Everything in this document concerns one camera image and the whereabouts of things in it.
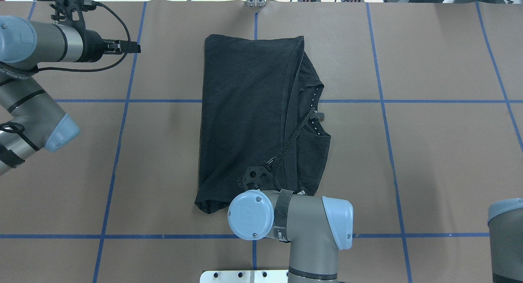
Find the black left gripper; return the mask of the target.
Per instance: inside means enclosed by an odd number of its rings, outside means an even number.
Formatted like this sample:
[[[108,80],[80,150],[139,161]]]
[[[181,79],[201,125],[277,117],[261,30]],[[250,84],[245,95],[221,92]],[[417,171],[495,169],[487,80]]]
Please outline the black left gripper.
[[[83,63],[95,63],[99,61],[104,54],[141,53],[141,46],[136,41],[103,40],[99,33],[89,29],[82,31],[82,43]]]

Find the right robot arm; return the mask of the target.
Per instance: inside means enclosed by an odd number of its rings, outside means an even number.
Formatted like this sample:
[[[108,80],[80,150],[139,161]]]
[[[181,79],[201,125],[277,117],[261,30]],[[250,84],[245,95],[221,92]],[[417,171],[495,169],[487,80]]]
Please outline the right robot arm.
[[[289,190],[249,190],[228,207],[228,225],[243,240],[272,238],[290,243],[288,282],[338,282],[339,251],[353,243],[352,204]],[[489,207],[492,282],[522,281],[522,199]]]

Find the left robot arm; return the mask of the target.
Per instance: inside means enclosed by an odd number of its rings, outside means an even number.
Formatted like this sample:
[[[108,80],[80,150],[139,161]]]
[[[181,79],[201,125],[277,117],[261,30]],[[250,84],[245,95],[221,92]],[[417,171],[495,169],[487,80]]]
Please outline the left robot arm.
[[[11,114],[1,124],[1,174],[41,149],[57,151],[80,133],[79,126],[34,79],[39,63],[95,63],[105,54],[140,53],[136,41],[103,39],[84,19],[54,17],[54,23],[1,16],[1,106]]]

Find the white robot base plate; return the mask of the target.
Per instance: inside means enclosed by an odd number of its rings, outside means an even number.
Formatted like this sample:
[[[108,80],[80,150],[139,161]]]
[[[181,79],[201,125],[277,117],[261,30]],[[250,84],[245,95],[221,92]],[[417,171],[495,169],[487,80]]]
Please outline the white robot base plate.
[[[288,270],[209,270],[200,283],[287,283]]]

